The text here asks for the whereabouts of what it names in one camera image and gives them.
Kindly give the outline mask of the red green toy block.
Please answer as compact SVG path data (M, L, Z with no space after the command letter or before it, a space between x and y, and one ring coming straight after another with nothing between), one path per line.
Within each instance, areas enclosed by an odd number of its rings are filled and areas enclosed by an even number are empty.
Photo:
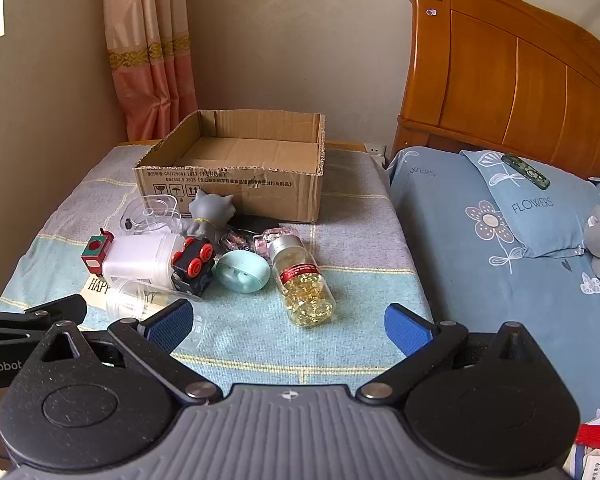
M102 265L113 240L114 234L103 228L99 229L97 235L90 237L81 254L88 272L102 277Z

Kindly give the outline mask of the white plastic jar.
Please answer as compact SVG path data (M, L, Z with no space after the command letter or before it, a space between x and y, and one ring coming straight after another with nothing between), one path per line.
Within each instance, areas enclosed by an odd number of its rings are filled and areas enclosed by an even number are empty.
M176 233L118 236L106 252L102 277L109 284L124 278L172 289L172 257L184 242Z

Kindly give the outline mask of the black red-wheeled toy train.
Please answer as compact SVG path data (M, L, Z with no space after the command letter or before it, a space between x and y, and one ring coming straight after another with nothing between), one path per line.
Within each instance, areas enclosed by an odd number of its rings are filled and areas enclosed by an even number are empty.
M214 248L208 238L187 237L171 258L171 281L176 290L201 297L213 280Z

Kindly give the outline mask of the mint green earbud case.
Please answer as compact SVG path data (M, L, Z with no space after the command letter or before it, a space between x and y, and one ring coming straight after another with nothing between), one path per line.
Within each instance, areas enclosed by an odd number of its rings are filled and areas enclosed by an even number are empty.
M248 250L232 250L215 263L215 278L227 289L240 294L253 294L261 290L271 276L265 258Z

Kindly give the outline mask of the clear plastic spool dish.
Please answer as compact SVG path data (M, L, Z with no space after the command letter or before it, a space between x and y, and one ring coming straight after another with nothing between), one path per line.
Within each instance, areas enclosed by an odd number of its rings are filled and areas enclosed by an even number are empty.
M135 197L125 206L114 234L179 233L181 228L181 213L174 196L143 195Z

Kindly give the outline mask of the clear pink sand bottle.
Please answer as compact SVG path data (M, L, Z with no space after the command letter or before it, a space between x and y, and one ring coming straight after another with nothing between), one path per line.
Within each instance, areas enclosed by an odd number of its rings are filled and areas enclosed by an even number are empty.
M262 258L269 259L268 246L270 246L274 240L285 235L298 236L299 232L291 226L278 226L277 228L267 229L263 233L253 237L251 244L252 250Z

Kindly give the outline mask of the checked grey blue tablecloth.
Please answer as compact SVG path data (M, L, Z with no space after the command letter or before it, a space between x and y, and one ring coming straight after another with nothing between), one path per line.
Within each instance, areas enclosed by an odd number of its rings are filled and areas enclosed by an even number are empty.
M117 229L137 196L132 170L145 152L122 145L90 170L20 258L0 311L79 294L88 307L84 328L107 327L108 288L87 273L80 255L94 232ZM385 334L385 308L397 302L423 318L430 310L386 179L370 155L327 152L320 216L298 233L335 297L330 320L292 325L274 284L254 294L213 284L200 303L201 329L175 350L178 360L223 389L235 382L356 388L400 361Z

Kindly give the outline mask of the bottle of yellow capsules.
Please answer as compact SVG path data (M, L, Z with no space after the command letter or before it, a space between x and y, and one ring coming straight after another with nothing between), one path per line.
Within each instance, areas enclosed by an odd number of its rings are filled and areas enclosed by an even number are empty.
M295 235L268 244L268 255L290 322L312 327L332 317L336 301L313 256Z

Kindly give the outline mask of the grey cat figurine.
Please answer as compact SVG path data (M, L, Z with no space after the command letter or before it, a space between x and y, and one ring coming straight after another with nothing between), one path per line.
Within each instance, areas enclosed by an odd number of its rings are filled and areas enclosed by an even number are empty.
M206 238L216 244L236 208L231 195L198 190L195 199L188 205L188 212L190 219L182 220L181 234L185 237Z

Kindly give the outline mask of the black flat pouch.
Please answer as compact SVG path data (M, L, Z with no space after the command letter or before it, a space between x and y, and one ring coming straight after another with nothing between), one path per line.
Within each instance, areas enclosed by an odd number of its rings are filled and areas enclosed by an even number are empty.
M267 230L279 227L279 223L275 219L252 216L251 214L234 214L227 225L236 231L244 231L253 235L262 234Z

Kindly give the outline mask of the green patterned case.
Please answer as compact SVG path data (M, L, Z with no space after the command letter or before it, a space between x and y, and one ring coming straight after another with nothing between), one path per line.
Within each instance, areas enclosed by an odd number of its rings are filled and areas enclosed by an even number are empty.
M546 191L550 187L550 180L522 158L513 154L504 154L501 156L501 161L506 166L516 170L518 174L533 183L540 190Z

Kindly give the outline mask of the open cardboard box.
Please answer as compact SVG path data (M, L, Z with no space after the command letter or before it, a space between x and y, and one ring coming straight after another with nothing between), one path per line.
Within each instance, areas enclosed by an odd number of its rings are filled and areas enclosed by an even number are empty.
M241 214L314 223L321 208L320 113L197 110L133 168L144 195L172 195L182 214L198 191L229 195Z

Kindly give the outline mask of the wooden bed headboard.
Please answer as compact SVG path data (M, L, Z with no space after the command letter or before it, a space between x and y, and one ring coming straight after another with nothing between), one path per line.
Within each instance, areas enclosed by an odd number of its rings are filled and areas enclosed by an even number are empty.
M600 177L600 40L522 0L410 0L393 151L490 148Z

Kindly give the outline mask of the keychain with charms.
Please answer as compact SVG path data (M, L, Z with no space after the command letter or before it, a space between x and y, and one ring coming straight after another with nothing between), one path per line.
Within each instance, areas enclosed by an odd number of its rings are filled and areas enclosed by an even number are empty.
M234 250L245 250L250 252L251 242L247 234L242 231L236 231L227 228L220 237L220 246L224 252L234 252Z

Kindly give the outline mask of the white wall power plug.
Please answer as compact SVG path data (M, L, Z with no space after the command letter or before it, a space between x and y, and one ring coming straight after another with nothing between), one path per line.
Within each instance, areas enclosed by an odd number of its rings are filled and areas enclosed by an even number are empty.
M386 158L385 145L377 143L365 143L365 149L370 156L375 157L378 160L385 160Z

